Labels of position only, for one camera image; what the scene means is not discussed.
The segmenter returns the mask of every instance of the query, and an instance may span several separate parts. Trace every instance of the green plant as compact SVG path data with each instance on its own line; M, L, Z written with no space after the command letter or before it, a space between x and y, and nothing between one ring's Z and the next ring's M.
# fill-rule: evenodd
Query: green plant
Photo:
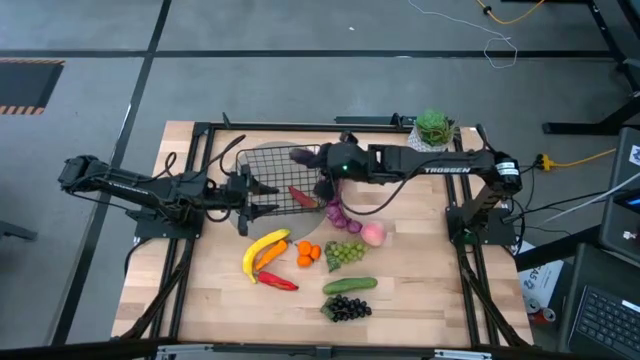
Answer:
M446 145L451 141L454 121L444 113L427 110L416 119L420 139L430 146Z

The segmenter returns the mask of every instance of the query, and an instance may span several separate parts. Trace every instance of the small orange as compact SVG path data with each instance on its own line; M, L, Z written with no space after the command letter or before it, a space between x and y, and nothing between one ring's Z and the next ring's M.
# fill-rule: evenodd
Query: small orange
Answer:
M321 255L322 248L320 247L320 245L313 245L313 247L311 248L311 254L309 254L309 256L311 256L313 260L318 260L320 259Z
M301 241L298 244L298 253L300 253L300 255L311 254L311 243L308 241Z
M312 263L313 263L313 260L311 260L310 257L308 257L306 255L298 256L298 266L300 266L300 267L309 267L309 266L311 266Z

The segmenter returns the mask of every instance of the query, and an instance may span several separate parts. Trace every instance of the floor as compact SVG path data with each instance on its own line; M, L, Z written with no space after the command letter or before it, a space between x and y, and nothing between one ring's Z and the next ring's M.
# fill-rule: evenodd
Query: floor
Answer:
M413 1L425 11L503 32L519 50L606 49L583 5L545 4L525 21L502 26L470 0ZM0 51L145 51L162 3L0 0ZM492 3L505 19L530 6ZM620 46L640 56L615 2L597 3ZM158 51L482 50L489 37L423 15L403 0L181 0L172 2L159 43L151 44ZM495 48L506 49L498 43ZM128 114L134 122L122 167L147 174L165 121L219 121L223 111L238 122L329 123L339 115L418 114L433 107L460 125L484 124L494 147L523 164L541 152L572 161L615 147L617 140L548 136L540 125L598 121L621 106L629 92L608 59L518 59L515 66L496 70L484 58L156 58L146 84L144 77L138 81L145 68L141 57L66 60L43 115L0 117L0 219L39 234L35 243L0 242L0 348L50 341L93 210L91 203L60 192L55 179L68 157L111 158L132 96L136 99L140 90L139 108L132 106ZM605 189L611 161L605 157L538 173L532 206ZM531 190L529 176L524 182L521 202ZM548 228L579 231L598 222L601 211L592 206ZM538 223L544 215L534 214L527 222ZM107 212L69 342L108 339L133 229L122 211ZM561 236L530 229L526 240L542 244Z

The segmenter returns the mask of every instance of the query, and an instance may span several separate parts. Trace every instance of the potted plant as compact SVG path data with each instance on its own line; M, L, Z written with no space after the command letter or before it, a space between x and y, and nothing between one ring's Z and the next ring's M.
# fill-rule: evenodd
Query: potted plant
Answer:
M442 112L427 110L416 119L409 135L409 146L420 152L445 151L454 132L452 119Z

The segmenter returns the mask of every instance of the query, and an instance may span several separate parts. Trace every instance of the laptop keyboard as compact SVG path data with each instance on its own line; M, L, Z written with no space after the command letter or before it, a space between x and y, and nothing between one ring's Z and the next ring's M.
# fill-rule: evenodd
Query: laptop keyboard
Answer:
M575 331L618 351L640 358L640 307L585 286Z

